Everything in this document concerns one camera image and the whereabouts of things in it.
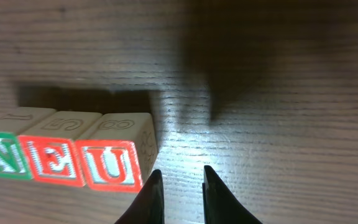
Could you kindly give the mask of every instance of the red block face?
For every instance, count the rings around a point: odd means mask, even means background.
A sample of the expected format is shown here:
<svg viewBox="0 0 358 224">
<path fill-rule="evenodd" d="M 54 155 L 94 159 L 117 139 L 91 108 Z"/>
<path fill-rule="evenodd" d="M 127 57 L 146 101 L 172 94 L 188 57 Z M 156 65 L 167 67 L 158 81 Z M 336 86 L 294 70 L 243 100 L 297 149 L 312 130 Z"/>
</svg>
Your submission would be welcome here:
<svg viewBox="0 0 358 224">
<path fill-rule="evenodd" d="M 75 145 L 69 139 L 19 136 L 35 181 L 82 187 L 85 185 Z"/>
<path fill-rule="evenodd" d="M 86 181 L 93 190 L 139 192 L 143 186 L 135 144 L 122 140 L 79 140 Z"/>
</svg>

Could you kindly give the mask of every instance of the toy block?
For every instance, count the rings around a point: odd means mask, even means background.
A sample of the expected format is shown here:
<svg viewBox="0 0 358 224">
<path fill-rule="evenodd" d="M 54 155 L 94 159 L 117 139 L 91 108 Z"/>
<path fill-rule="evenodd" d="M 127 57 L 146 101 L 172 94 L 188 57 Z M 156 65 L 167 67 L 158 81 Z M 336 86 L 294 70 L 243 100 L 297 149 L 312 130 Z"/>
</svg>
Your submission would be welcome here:
<svg viewBox="0 0 358 224">
<path fill-rule="evenodd" d="M 84 186 L 74 140 L 87 130 L 99 113 L 59 111 L 19 136 L 34 180 Z"/>
<path fill-rule="evenodd" d="M 50 108 L 19 107 L 0 116 L 0 177 L 31 179 L 32 174 L 16 134 L 55 112 Z"/>
<path fill-rule="evenodd" d="M 148 113 L 106 114 L 76 141 L 91 189 L 138 192 L 157 158 Z"/>
</svg>

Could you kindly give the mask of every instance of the green border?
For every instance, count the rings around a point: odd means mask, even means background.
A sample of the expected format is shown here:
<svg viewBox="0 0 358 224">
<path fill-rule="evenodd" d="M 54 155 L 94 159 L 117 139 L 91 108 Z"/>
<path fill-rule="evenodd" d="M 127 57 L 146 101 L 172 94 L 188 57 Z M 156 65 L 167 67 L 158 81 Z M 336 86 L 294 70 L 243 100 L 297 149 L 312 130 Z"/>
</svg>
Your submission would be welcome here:
<svg viewBox="0 0 358 224">
<path fill-rule="evenodd" d="M 13 140 L 13 142 L 16 145 L 16 148 L 18 150 L 19 156 L 22 159 L 23 167 L 25 170 L 24 174 L 13 174 L 13 173 L 7 173 L 7 172 L 0 172 L 0 177 L 8 178 L 8 179 L 31 180 L 33 177 L 32 177 L 31 170 L 29 169 L 29 163 L 27 161 L 27 158 L 24 156 L 21 145 L 19 144 L 16 136 L 12 133 L 0 132 L 0 138 Z"/>
</svg>

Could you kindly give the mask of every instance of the dark wood surface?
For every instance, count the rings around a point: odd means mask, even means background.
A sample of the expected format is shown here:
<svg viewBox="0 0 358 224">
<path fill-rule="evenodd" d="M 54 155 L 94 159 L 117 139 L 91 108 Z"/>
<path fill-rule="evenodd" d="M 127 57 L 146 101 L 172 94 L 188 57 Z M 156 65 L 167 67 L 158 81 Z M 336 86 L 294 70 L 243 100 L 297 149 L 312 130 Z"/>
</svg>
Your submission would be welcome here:
<svg viewBox="0 0 358 224">
<path fill-rule="evenodd" d="M 0 0 L 0 113 L 23 85 L 152 93 L 168 224 L 203 223 L 205 164 L 264 223 L 358 223 L 358 0 Z M 0 217 L 134 197 L 0 179 Z"/>
</svg>

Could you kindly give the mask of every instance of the green block face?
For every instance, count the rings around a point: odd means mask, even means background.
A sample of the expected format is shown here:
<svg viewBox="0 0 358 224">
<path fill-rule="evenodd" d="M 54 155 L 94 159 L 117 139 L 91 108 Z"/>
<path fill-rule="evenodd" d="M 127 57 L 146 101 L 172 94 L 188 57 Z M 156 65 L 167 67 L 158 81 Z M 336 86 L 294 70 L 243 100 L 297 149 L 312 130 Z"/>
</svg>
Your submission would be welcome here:
<svg viewBox="0 0 358 224">
<path fill-rule="evenodd" d="M 32 174 L 15 135 L 0 133 L 0 177 L 32 179 Z"/>
</svg>

